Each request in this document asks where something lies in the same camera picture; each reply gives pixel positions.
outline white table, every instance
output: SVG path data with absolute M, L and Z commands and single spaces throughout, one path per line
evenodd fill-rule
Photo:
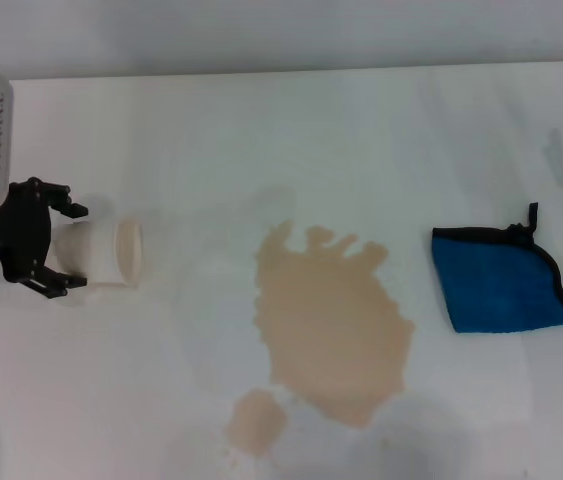
M 563 63 L 14 85 L 13 179 L 138 215 L 151 266 L 81 306 L 0 286 L 0 479 L 563 478 L 563 327 L 455 334 L 429 257 L 432 227 L 538 201 L 563 274 Z M 278 468 L 233 468 L 233 403 L 269 384 L 253 254 L 287 219 L 295 248 L 323 225 L 389 249 L 407 389 L 362 431 L 287 405 Z

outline wall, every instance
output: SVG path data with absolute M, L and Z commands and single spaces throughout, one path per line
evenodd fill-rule
M 11 78 L 563 59 L 563 0 L 0 0 Z

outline liquid spill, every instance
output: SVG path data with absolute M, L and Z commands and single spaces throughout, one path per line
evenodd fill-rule
M 307 250 L 294 252 L 286 247 L 291 231 L 290 222 L 273 228 L 256 255 L 255 323 L 271 381 L 327 418 L 363 428 L 403 390 L 414 331 L 374 275 L 388 251 L 367 243 L 346 257 L 356 236 L 328 246 L 334 232 L 315 226 L 306 231 Z
M 233 447 L 261 457 L 276 442 L 286 423 L 287 416 L 272 394 L 256 389 L 237 402 L 225 433 Z

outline white cup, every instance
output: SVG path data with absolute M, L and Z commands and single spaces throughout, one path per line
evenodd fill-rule
M 56 259 L 89 285 L 136 287 L 143 263 L 141 225 L 132 218 L 83 221 L 53 232 Z

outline black cloth edge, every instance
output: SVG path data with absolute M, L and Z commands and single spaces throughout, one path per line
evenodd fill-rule
M 502 230 L 488 227 L 433 228 L 432 238 L 445 238 L 457 242 L 489 243 L 495 245 L 511 245 L 535 253 L 552 271 L 554 293 L 563 305 L 563 285 L 561 271 L 554 259 L 534 243 L 533 233 L 536 230 L 538 203 L 530 204 L 530 225 L 524 227 L 520 223 L 510 225 Z

